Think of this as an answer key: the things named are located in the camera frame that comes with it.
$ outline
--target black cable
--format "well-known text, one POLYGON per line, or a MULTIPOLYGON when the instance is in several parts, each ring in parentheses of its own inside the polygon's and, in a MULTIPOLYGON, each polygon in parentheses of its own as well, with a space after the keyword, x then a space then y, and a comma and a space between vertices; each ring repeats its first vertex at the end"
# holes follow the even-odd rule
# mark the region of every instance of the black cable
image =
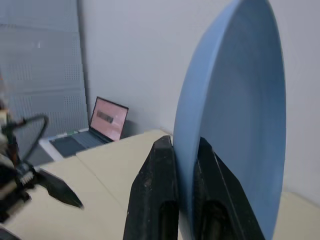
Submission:
POLYGON ((31 122, 35 122, 38 120, 43 119, 43 126, 41 131, 39 132, 38 136, 36 137, 36 139, 34 140, 34 142, 32 143, 30 149, 26 152, 26 154, 24 155, 24 157, 21 159, 21 162, 28 162, 28 158, 30 158, 31 154, 33 153, 33 151, 36 149, 39 140, 42 138, 42 136, 44 135, 46 128, 48 126, 48 122, 49 122, 49 118, 44 115, 44 114, 39 114, 36 116, 32 116, 29 118, 25 118, 23 121, 25 124, 31 123, 31 122))

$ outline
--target table surface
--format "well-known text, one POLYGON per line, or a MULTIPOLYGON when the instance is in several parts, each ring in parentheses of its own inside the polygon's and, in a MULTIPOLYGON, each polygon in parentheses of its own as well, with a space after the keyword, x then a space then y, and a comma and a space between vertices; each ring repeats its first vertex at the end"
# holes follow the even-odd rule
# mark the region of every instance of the table surface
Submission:
MULTIPOLYGON (((64 205, 38 187, 4 227, 22 240, 121 240, 132 182, 153 142, 164 135, 152 130, 45 165, 75 191, 84 209, 64 205)), ((282 193, 274 240, 318 239, 319 225, 319 207, 282 193)))

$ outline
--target laptop trackpad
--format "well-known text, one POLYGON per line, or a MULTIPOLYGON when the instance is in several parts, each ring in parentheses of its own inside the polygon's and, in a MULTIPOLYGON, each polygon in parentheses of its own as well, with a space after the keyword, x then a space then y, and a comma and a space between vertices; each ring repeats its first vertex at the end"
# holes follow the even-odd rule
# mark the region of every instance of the laptop trackpad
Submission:
POLYGON ((76 155, 76 153, 86 149, 70 136, 51 140, 50 143, 64 158, 76 155))

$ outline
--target laptop screen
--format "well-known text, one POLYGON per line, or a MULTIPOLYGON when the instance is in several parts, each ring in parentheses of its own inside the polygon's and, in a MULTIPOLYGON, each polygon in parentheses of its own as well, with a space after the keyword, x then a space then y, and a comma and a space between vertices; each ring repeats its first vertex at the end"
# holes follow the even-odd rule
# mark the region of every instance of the laptop screen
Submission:
POLYGON ((127 113, 127 108, 97 98, 90 127, 113 141, 117 141, 120 139, 127 113))

